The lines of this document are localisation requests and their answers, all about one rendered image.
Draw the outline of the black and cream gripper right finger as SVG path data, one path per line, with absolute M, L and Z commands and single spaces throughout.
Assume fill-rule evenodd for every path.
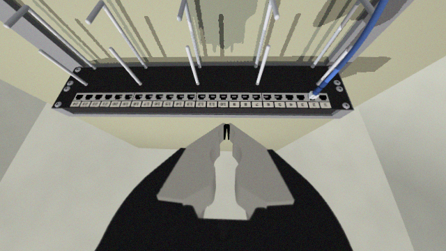
M 288 225 L 325 251 L 353 251 L 337 217 L 313 185 L 272 149 L 227 124 L 235 174 L 236 203 L 249 220 L 258 207 L 269 220 Z

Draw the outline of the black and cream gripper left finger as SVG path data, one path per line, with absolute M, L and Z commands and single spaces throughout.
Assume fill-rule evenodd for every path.
M 203 218 L 215 199 L 214 163 L 226 129 L 227 124 L 220 124 L 148 174 L 120 205 L 95 251 L 116 251 L 142 229 L 179 218 L 184 205 L 193 206 L 198 218 Z

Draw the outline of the blue network cable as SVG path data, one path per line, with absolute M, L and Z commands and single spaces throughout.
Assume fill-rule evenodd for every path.
M 380 15 L 382 14 L 384 8 L 386 7 L 388 1 L 389 0 L 380 0 L 378 2 L 378 5 L 377 5 L 373 15 L 371 16 L 368 24 L 364 28 L 364 31 L 361 33 L 360 37 L 358 38 L 358 40 L 356 41 L 354 46 L 351 48 L 351 50 L 348 52 L 348 54 L 342 59 L 342 61 L 339 63 L 339 65 L 328 75 L 328 77 L 325 80 L 323 80 L 320 83 L 319 86 L 321 88 L 326 87 L 328 85 L 329 81 L 346 65 L 346 63 L 351 59 L 351 57 L 354 55 L 354 53 L 357 52 L 357 50 L 360 48 L 362 43 L 365 41 L 367 36 L 370 34 L 371 30 L 377 23 Z

